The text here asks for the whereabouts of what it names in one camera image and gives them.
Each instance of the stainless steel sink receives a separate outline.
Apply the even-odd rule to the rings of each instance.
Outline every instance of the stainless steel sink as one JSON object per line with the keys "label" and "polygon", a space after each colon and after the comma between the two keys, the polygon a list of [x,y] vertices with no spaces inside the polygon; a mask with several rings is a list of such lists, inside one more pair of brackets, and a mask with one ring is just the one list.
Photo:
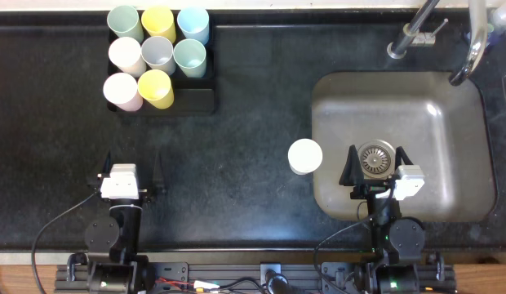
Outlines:
{"label": "stainless steel sink", "polygon": [[[425,185],[400,202],[422,221],[479,221],[495,204],[482,98],[449,73],[332,73],[313,90],[313,140],[323,151],[314,195],[324,212],[356,220],[359,201],[338,185],[348,147],[372,140],[402,146]],[[361,215],[366,214],[362,205]]]}

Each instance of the white cup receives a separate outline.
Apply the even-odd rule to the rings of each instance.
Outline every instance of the white cup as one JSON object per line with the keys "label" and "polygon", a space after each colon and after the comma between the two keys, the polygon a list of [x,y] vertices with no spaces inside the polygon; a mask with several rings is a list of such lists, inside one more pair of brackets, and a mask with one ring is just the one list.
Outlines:
{"label": "white cup", "polygon": [[322,163],[322,148],[310,139],[300,139],[287,152],[289,166],[297,175],[314,172]]}
{"label": "white cup", "polygon": [[142,59],[152,69],[159,69],[168,75],[175,72],[173,59],[173,45],[164,37],[151,37],[146,39],[141,47]]}
{"label": "white cup", "polygon": [[140,44],[134,38],[123,37],[113,41],[108,56],[114,65],[134,78],[146,71],[146,63],[140,56]]}
{"label": "white cup", "polygon": [[107,17],[108,27],[120,38],[130,37],[142,42],[144,32],[139,21],[139,13],[134,7],[123,5],[111,10]]}
{"label": "white cup", "polygon": [[177,43],[173,58],[188,78],[201,78],[206,73],[206,48],[197,40]]}
{"label": "white cup", "polygon": [[192,38],[203,45],[210,40],[210,16],[206,9],[189,7],[181,10],[177,24],[186,38]]}
{"label": "white cup", "polygon": [[136,111],[142,106],[137,81],[128,73],[116,73],[106,79],[103,86],[106,100],[125,111]]}

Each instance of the white wall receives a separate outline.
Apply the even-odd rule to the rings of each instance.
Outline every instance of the white wall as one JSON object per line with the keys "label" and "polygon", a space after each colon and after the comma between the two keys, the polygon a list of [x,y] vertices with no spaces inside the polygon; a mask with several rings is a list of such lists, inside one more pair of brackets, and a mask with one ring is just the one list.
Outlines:
{"label": "white wall", "polygon": [[[497,7],[503,0],[485,0]],[[171,9],[202,6],[208,9],[295,9],[295,8],[411,8],[424,0],[0,0],[0,11],[110,10],[129,4],[139,9],[162,4]],[[441,0],[437,7],[466,7],[467,0]]]}

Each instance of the black countertop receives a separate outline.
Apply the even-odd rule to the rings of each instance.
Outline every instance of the black countertop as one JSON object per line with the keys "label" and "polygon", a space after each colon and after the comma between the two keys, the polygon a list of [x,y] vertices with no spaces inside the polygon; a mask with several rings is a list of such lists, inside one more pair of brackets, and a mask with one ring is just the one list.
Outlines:
{"label": "black countertop", "polygon": [[[45,223],[89,195],[85,179],[108,149],[116,162],[137,163],[141,178],[162,153],[169,191],[144,207],[143,251],[314,247],[351,224],[318,207],[312,175],[288,167],[291,143],[311,137],[315,82],[335,71],[457,69],[468,50],[467,15],[435,13],[427,29],[450,17],[436,46],[392,60],[385,48],[409,11],[215,11],[215,114],[119,118],[102,96],[104,12],[0,14],[0,252],[28,249]],[[506,248],[504,74],[506,39],[472,78],[483,92],[495,209],[477,223],[427,223],[428,249]],[[107,213],[107,204],[90,201],[47,230],[40,248],[84,248],[86,225]],[[359,228],[331,246],[367,250],[368,240]]]}

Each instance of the black tray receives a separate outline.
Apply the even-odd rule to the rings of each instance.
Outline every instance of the black tray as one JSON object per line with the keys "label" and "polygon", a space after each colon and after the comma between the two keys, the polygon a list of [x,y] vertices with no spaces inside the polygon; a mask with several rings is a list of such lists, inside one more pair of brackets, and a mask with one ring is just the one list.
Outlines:
{"label": "black tray", "polygon": [[[149,38],[148,32],[144,30],[144,40]],[[177,39],[173,46],[178,42],[185,39],[182,31],[176,25],[175,30]],[[171,86],[173,88],[174,102],[167,109],[157,109],[153,107],[146,99],[142,107],[137,111],[124,111],[119,109],[111,102],[107,102],[109,111],[114,112],[121,116],[139,116],[139,117],[182,117],[182,116],[203,116],[211,115],[216,109],[215,97],[215,57],[213,54],[213,36],[214,30],[210,24],[210,40],[205,45],[206,47],[206,73],[202,78],[188,78],[183,73],[182,69],[177,65],[175,72],[170,76]],[[117,39],[117,35],[110,30],[109,42],[110,44]],[[121,73],[121,70],[108,61],[108,76]]]}

